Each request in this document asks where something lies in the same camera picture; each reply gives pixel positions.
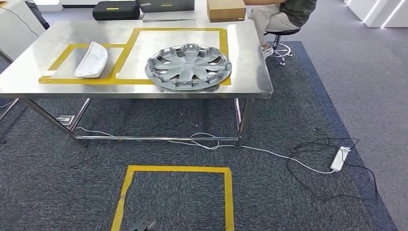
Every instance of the power cord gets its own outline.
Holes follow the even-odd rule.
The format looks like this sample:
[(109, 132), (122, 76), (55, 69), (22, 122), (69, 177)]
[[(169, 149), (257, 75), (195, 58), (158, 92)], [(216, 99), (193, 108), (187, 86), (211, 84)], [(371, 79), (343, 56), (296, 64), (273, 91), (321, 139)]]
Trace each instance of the power cord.
[(7, 107), (7, 106), (8, 106), (8, 105), (10, 105), (10, 104), (12, 104), (12, 102), (10, 102), (10, 103), (6, 103), (5, 105), (0, 106), (0, 108), (5, 108), (5, 107)]
[(359, 167), (359, 168), (366, 169), (367, 171), (370, 172), (370, 174), (371, 174), (372, 177), (373, 177), (373, 181), (374, 181), (374, 196), (373, 196), (373, 197), (370, 197), (370, 198), (365, 198), (365, 197), (358, 197), (358, 196), (353, 196), (353, 195), (348, 195), (348, 194), (338, 194), (338, 195), (335, 195), (335, 196), (331, 196), (331, 197), (326, 197), (326, 198), (325, 198), (325, 197), (319, 196), (317, 193), (315, 193), (313, 190), (311, 190), (305, 183), (303, 183), (302, 181), (300, 181), (300, 179), (299, 179), (299, 178), (293, 173), (293, 171), (289, 168), (290, 159), (288, 159), (288, 160), (286, 161), (286, 168), (288, 169), (289, 173), (290, 173), (306, 190), (308, 190), (308, 191), (309, 191), (310, 193), (312, 193), (316, 198), (318, 198), (319, 200), (322, 200), (322, 201), (329, 201), (329, 200), (332, 200), (332, 199), (337, 198), (337, 197), (350, 197), (350, 198), (355, 198), (355, 199), (359, 199), (359, 200), (377, 200), (377, 197), (378, 197), (377, 181), (376, 181), (375, 175), (374, 175), (374, 173), (371, 171), (371, 169), (369, 169), (369, 168), (367, 168), (367, 167), (364, 167), (364, 166), (351, 165), (351, 164), (346, 163), (346, 162), (345, 162), (345, 159), (344, 159), (344, 152), (343, 152), (343, 150), (342, 150), (340, 147), (338, 147), (338, 146), (331, 145), (331, 140), (356, 140), (356, 142), (354, 143), (354, 145), (350, 148), (350, 150), (353, 150), (353, 149), (356, 147), (357, 143), (360, 142), (360, 139), (357, 139), (357, 138), (331, 138), (331, 137), (329, 137), (326, 133), (324, 133), (323, 131), (321, 131), (321, 130), (318, 129), (318, 128), (316, 128), (316, 129), (314, 129), (314, 130), (315, 130), (315, 131), (319, 131), (320, 133), (322, 133), (323, 135), (325, 135), (325, 137), (326, 137), (325, 139), (327, 139), (327, 142), (326, 142), (326, 143), (320, 143), (320, 142), (317, 142), (317, 141), (320, 140), (320, 139), (316, 139), (316, 140), (311, 141), (311, 142), (302, 143), (302, 144), (300, 144), (300, 145), (298, 145), (298, 146), (296, 146), (296, 147), (294, 147), (294, 148), (289, 149), (289, 152), (292, 153), (291, 157), (293, 157), (296, 153), (298, 153), (298, 149), (303, 148), (303, 147), (307, 147), (307, 146), (309, 146), (309, 145), (311, 145), (311, 144), (313, 144), (313, 145), (322, 145), (322, 146), (324, 146), (324, 148), (317, 149), (317, 150), (307, 150), (307, 151), (303, 151), (303, 152), (321, 151), (321, 150), (324, 150), (324, 149), (326, 149), (326, 148), (328, 148), (328, 147), (332, 147), (332, 148), (336, 148), (337, 150), (341, 150), (341, 152), (342, 152), (342, 161), (344, 162), (344, 164), (345, 164), (346, 166)]
[(12, 14), (14, 14), (15, 16), (17, 16), (17, 18), (20, 19), (20, 21), (22, 21), (22, 22), (28, 27), (28, 29), (29, 29), (31, 32), (33, 32), (33, 34), (35, 34), (35, 35), (37, 36), (37, 38), (39, 38), (38, 34), (37, 34), (36, 32), (34, 32), (34, 31), (31, 29), (31, 27), (30, 27), (23, 19), (21, 19), (20, 16), (18, 16), (16, 13), (14, 13), (13, 11), (11, 11), (11, 10), (9, 10), (9, 9), (6, 9), (6, 8), (4, 8), (4, 7), (0, 7), (0, 9), (7, 10), (7, 11), (11, 12)]
[[(104, 134), (104, 135), (107, 135), (107, 136), (114, 136), (114, 135), (112, 135), (112, 134), (105, 133), (105, 132), (102, 132), (102, 131), (87, 130), (87, 129), (83, 128), (83, 127), (77, 127), (77, 128), (78, 128), (78, 129), (82, 129), (82, 130), (84, 130), (84, 131), (88, 131), (88, 132), (97, 132), (97, 133), (101, 133), (101, 134)], [(199, 132), (199, 133), (192, 134), (190, 137), (194, 137), (194, 136), (196, 136), (196, 135), (207, 135), (207, 136), (210, 136), (210, 137), (215, 137), (214, 135), (211, 135), (211, 134), (208, 134), (208, 133), (204, 133), (204, 132)], [(197, 142), (195, 142), (195, 141), (191, 141), (191, 143), (185, 143), (185, 142), (179, 142), (179, 141), (168, 141), (168, 142), (170, 142), (170, 143), (185, 144), (185, 145), (189, 145), (189, 146), (199, 146), (199, 147), (205, 148), (205, 149), (207, 149), (207, 150), (216, 150), (216, 149), (219, 148), (219, 147), (235, 147), (234, 145), (228, 145), (228, 144), (220, 145), (219, 141), (217, 141), (217, 145), (214, 146), (214, 147), (208, 147), (208, 146), (202, 145), (202, 144), (200, 144), (200, 143), (197, 143)], [(320, 173), (320, 174), (331, 174), (331, 173), (334, 172), (334, 171), (330, 171), (330, 172), (318, 171), (318, 170), (316, 170), (316, 169), (313, 169), (313, 168), (311, 168), (311, 167), (309, 167), (309, 166), (303, 164), (303, 163), (300, 162), (299, 160), (293, 159), (293, 158), (291, 158), (291, 157), (279, 155), (279, 154), (273, 153), (273, 152), (268, 151), (268, 150), (264, 150), (264, 149), (260, 149), (260, 148), (254, 148), (254, 147), (248, 147), (248, 146), (242, 146), (242, 148), (247, 148), (247, 149), (262, 151), (262, 152), (266, 152), (266, 153), (270, 153), (270, 154), (272, 154), (272, 155), (278, 156), (278, 157), (280, 157), (280, 158), (292, 160), (292, 161), (295, 161), (295, 162), (299, 163), (300, 165), (306, 167), (307, 169), (312, 170), (312, 171), (317, 172), (317, 173)]]
[[(77, 128), (78, 128), (78, 129), (82, 129), (82, 130), (87, 131), (87, 132), (96, 132), (96, 133), (101, 133), (101, 134), (104, 134), (104, 135), (107, 135), (107, 136), (114, 136), (114, 135), (112, 135), (112, 134), (105, 133), (105, 132), (102, 132), (102, 131), (87, 130), (87, 129), (83, 128), (83, 127), (77, 127)], [(296, 147), (294, 147), (294, 148), (289, 149), (289, 152), (292, 154), (291, 156), (283, 156), (283, 155), (279, 155), (279, 154), (276, 154), (276, 153), (274, 153), (274, 152), (271, 152), (271, 151), (268, 151), (268, 150), (265, 150), (265, 149), (254, 148), (254, 147), (248, 147), (248, 146), (242, 146), (242, 148), (247, 148), (247, 149), (251, 149), (251, 150), (257, 150), (257, 151), (261, 151), (261, 152), (266, 152), (266, 153), (275, 155), (275, 156), (277, 156), (277, 157), (286, 159), (286, 160), (287, 160), (287, 161), (286, 161), (286, 168), (288, 169), (289, 173), (290, 173), (306, 190), (308, 190), (310, 193), (312, 193), (312, 194), (313, 194), (316, 198), (318, 198), (319, 200), (329, 201), (329, 200), (332, 200), (332, 199), (334, 199), (334, 198), (343, 197), (343, 196), (344, 196), (344, 197), (355, 198), (355, 199), (359, 199), (359, 200), (376, 200), (377, 197), (378, 197), (378, 188), (377, 188), (377, 182), (376, 182), (376, 179), (375, 179), (375, 175), (374, 175), (374, 173), (371, 171), (371, 169), (369, 169), (369, 168), (367, 168), (367, 167), (364, 167), (364, 166), (351, 165), (351, 164), (346, 163), (346, 162), (345, 162), (345, 159), (344, 159), (344, 152), (343, 152), (343, 150), (342, 150), (340, 147), (337, 147), (337, 146), (331, 144), (331, 141), (332, 141), (332, 140), (339, 140), (339, 141), (340, 141), (340, 140), (356, 140), (356, 142), (354, 143), (354, 145), (350, 148), (350, 150), (353, 150), (353, 149), (356, 147), (357, 143), (360, 142), (360, 139), (357, 139), (357, 138), (331, 138), (331, 137), (329, 137), (326, 133), (324, 133), (323, 131), (321, 131), (321, 130), (318, 129), (318, 128), (315, 128), (314, 131), (318, 131), (318, 132), (322, 133), (322, 134), (325, 136), (324, 139), (327, 140), (327, 142), (326, 142), (326, 143), (318, 142), (318, 141), (322, 140), (322, 139), (320, 138), (320, 139), (315, 139), (315, 140), (313, 140), (313, 141), (308, 141), (308, 142), (301, 143), (300, 145), (298, 145), (298, 146), (296, 146)], [(208, 133), (204, 133), (204, 132), (199, 132), (199, 133), (192, 134), (190, 137), (194, 137), (194, 136), (197, 136), (197, 135), (206, 135), (206, 136), (210, 136), (210, 137), (215, 137), (214, 135), (211, 135), (211, 134), (208, 134)], [(208, 147), (208, 146), (202, 145), (202, 144), (200, 144), (200, 143), (197, 143), (197, 142), (195, 142), (195, 141), (190, 141), (191, 143), (185, 143), (185, 142), (179, 142), (179, 141), (168, 141), (168, 142), (170, 142), (170, 143), (185, 144), (185, 145), (189, 145), (189, 146), (198, 146), (198, 147), (202, 147), (202, 148), (207, 149), (207, 150), (216, 150), (216, 149), (219, 148), (219, 147), (235, 147), (234, 145), (227, 145), (227, 144), (225, 144), (225, 145), (220, 145), (220, 142), (219, 142), (219, 141), (217, 141), (217, 145), (214, 146), (214, 147)], [(293, 171), (289, 168), (289, 162), (290, 162), (290, 161), (295, 161), (295, 162), (299, 163), (300, 165), (302, 165), (303, 167), (306, 167), (307, 169), (312, 170), (312, 171), (317, 172), (317, 173), (320, 173), (320, 174), (331, 174), (331, 173), (334, 173), (334, 172), (335, 172), (334, 170), (333, 170), (333, 171), (330, 171), (330, 172), (318, 171), (318, 170), (316, 170), (316, 169), (313, 169), (313, 168), (311, 168), (311, 167), (309, 167), (309, 166), (303, 164), (301, 161), (299, 161), (299, 160), (293, 158), (293, 156), (298, 153), (299, 149), (301, 149), (301, 148), (303, 148), (303, 147), (310, 146), (311, 144), (313, 144), (313, 145), (321, 145), (321, 146), (323, 146), (323, 147), (322, 147), (322, 148), (319, 148), (319, 149), (302, 150), (302, 152), (316, 152), (316, 151), (322, 151), (322, 150), (324, 150), (324, 149), (327, 149), (328, 147), (336, 148), (336, 149), (342, 151), (342, 161), (343, 161), (343, 163), (344, 163), (345, 165), (350, 166), (350, 167), (359, 167), (359, 168), (363, 168), (363, 169), (366, 169), (367, 171), (369, 171), (370, 174), (372, 175), (373, 181), (374, 181), (374, 188), (375, 188), (375, 189), (374, 189), (374, 196), (373, 196), (372, 198), (364, 198), (364, 197), (352, 196), (352, 195), (348, 195), (348, 194), (339, 194), (339, 195), (335, 195), (335, 196), (331, 196), (331, 197), (324, 198), (324, 197), (322, 197), (322, 196), (319, 196), (317, 193), (315, 193), (313, 190), (311, 190), (305, 183), (303, 183), (302, 181), (300, 181), (300, 179), (299, 179), (299, 178), (293, 173)], [(81, 165), (81, 164), (83, 164), (83, 163), (89, 161), (90, 159), (95, 158), (96, 156), (98, 156), (98, 154), (97, 154), (97, 155), (94, 155), (94, 156), (92, 156), (92, 157), (90, 157), (90, 158), (88, 158), (88, 159), (86, 159), (86, 160), (84, 160), (84, 161), (82, 161), (82, 162), (80, 162), (80, 163), (78, 163), (78, 164), (76, 164), (76, 165), (70, 167), (70, 168), (77, 167), (77, 166), (79, 166), (79, 165)]]

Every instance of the stool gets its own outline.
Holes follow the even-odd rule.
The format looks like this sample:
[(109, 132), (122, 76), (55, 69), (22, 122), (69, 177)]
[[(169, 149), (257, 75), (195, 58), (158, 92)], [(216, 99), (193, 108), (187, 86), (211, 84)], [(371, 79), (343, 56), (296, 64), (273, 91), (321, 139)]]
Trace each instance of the stool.
[(280, 62), (280, 65), (285, 65), (285, 57), (289, 56), (292, 57), (293, 53), (290, 47), (286, 46), (285, 44), (280, 43), (281, 41), (281, 36), (285, 36), (285, 35), (293, 35), (296, 34), (297, 32), (300, 31), (300, 28), (296, 29), (296, 30), (287, 30), (287, 31), (276, 31), (276, 32), (272, 32), (272, 31), (267, 31), (264, 35), (267, 34), (272, 34), (275, 35), (275, 40), (273, 41), (272, 48), (274, 50), (274, 53), (271, 55), (271, 57), (273, 58), (281, 58), (282, 62)]

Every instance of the power strip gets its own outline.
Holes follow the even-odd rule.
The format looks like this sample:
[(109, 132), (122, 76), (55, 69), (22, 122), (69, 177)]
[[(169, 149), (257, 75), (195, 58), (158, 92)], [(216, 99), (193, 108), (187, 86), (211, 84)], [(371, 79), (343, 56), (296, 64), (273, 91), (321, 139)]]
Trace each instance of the power strip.
[(330, 168), (333, 169), (335, 172), (342, 170), (344, 161), (347, 158), (347, 155), (350, 151), (351, 149), (349, 147), (340, 147)]

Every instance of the man sitting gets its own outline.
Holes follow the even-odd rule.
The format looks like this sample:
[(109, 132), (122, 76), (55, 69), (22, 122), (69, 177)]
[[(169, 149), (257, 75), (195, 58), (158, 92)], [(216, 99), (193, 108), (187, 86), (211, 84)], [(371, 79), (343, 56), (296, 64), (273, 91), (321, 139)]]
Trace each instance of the man sitting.
[(265, 31), (286, 31), (302, 27), (316, 8), (317, 0), (243, 0), (246, 5), (261, 5), (249, 16), (255, 23), (264, 57), (273, 48), (264, 39)]

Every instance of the carpet floor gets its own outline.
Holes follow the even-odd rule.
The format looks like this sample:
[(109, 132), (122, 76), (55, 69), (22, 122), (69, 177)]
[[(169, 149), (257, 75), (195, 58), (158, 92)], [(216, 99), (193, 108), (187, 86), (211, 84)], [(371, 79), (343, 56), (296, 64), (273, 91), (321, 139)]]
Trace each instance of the carpet floor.
[[(50, 24), (93, 20), (92, 10), (43, 15)], [(282, 40), (302, 41), (345, 127), (362, 139), (359, 153), (393, 220), (408, 231), (408, 28), (369, 28), (343, 0), (319, 0), (302, 30)]]
[[(331, 100), (300, 42), (286, 66), (267, 59), (274, 93), (255, 100), (244, 145), (291, 155), (291, 148), (324, 138), (348, 138)], [(38, 99), (52, 115), (72, 115), (82, 100)], [(224, 136), (235, 129), (232, 100), (95, 99), (81, 126), (120, 135)], [(42, 117), (19, 103), (0, 127), (0, 230), (110, 230), (129, 165), (229, 167), (235, 230), (395, 231), (380, 197), (373, 197), (367, 170), (344, 166), (329, 175), (249, 149), (209, 151), (168, 142), (90, 141), (78, 147)], [(343, 140), (334, 145), (350, 146)], [(329, 171), (336, 148), (306, 147), (295, 158)], [(362, 165), (356, 149), (349, 164)], [(223, 176), (217, 173), (142, 172), (126, 194), (121, 230), (145, 215), (157, 231), (225, 230)]]

